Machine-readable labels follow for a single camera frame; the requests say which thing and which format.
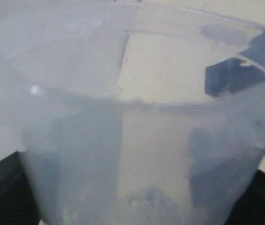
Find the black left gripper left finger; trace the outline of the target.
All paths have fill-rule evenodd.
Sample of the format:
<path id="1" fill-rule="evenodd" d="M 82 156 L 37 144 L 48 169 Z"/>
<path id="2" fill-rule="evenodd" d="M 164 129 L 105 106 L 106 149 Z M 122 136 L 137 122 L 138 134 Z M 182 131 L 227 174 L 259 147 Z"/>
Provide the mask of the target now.
<path id="1" fill-rule="evenodd" d="M 0 225 L 38 225 L 40 220 L 20 153 L 16 151 L 0 160 Z"/>

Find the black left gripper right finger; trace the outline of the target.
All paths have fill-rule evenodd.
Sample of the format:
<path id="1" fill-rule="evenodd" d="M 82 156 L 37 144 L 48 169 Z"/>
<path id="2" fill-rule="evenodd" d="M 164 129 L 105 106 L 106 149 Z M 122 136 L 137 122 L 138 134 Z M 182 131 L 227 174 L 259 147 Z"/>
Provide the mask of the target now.
<path id="1" fill-rule="evenodd" d="M 265 172 L 258 170 L 235 204 L 227 225 L 265 225 Z"/>

